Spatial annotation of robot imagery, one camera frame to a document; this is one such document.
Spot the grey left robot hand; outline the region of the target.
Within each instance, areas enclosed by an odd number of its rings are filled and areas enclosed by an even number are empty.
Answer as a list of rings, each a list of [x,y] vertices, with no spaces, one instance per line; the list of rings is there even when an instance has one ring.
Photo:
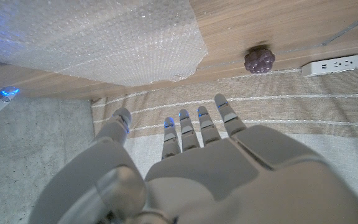
[[[266,126],[247,127],[214,98],[222,138],[198,108],[181,130],[164,121],[162,159],[142,176],[124,149],[131,114],[119,108],[46,185],[31,223],[358,223],[358,196],[326,159]]]

